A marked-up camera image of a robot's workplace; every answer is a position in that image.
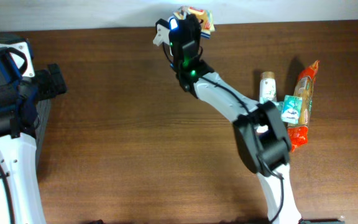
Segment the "cream snack bag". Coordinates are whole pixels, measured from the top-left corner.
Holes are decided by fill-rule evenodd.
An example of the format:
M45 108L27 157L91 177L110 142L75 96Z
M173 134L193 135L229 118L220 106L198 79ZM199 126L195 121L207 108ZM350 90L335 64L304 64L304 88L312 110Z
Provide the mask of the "cream snack bag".
M201 26L201 36L205 39L210 39L211 33L216 30L214 27L212 11L193 6L181 6L173 12L173 16L179 20L184 20L190 14L196 16L196 18L199 20Z

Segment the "white tube with tan cap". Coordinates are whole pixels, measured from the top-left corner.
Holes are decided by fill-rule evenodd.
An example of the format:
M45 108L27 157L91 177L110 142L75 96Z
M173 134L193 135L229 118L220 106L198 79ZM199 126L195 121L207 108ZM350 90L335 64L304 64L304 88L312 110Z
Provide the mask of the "white tube with tan cap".
M259 102L264 104L271 101L278 105L275 74L273 72L262 72L260 75Z

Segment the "teal wipes packet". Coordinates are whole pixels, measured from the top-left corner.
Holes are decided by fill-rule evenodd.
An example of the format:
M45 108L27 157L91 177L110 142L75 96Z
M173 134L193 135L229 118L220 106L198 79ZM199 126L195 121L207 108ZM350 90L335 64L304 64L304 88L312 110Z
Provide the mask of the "teal wipes packet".
M272 112L273 110L277 110L278 113L281 114L283 111L283 106L284 106L283 101L276 101L274 98L269 99L269 98L260 97L259 103L261 104L262 111L265 113L269 113Z

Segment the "small teal tissue pack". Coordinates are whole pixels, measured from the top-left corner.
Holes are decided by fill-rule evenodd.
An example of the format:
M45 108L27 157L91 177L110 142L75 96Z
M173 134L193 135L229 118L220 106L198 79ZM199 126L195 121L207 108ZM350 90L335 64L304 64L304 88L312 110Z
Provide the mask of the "small teal tissue pack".
M303 99L298 96L286 95L284 99L283 111L281 119L285 123L298 124Z

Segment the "orange spaghetti packet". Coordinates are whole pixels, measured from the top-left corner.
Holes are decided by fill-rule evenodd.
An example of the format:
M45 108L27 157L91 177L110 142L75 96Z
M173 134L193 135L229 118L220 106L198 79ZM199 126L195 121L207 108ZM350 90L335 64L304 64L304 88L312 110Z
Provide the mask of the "orange spaghetti packet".
M319 60L304 69L298 76L293 96L301 98L297 124L289 124L287 132L291 140L291 152L308 143L308 131L313 105L313 88L319 69Z

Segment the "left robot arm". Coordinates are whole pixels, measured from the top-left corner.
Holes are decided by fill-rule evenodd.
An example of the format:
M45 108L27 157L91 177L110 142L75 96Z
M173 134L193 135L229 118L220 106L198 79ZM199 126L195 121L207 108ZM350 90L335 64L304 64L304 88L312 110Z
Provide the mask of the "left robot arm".
M45 223L37 166L51 99L67 92L56 63L35 70L29 41L0 34L0 223Z

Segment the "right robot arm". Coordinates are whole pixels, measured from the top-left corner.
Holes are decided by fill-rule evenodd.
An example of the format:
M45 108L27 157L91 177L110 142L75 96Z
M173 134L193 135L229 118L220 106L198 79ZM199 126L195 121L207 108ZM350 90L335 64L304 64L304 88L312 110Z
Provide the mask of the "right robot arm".
M183 91L211 105L232 124L239 157L262 186L269 222L301 223L290 183L291 141L277 107L242 95L202 60L196 16L159 19L155 30L153 43L170 48L165 55Z

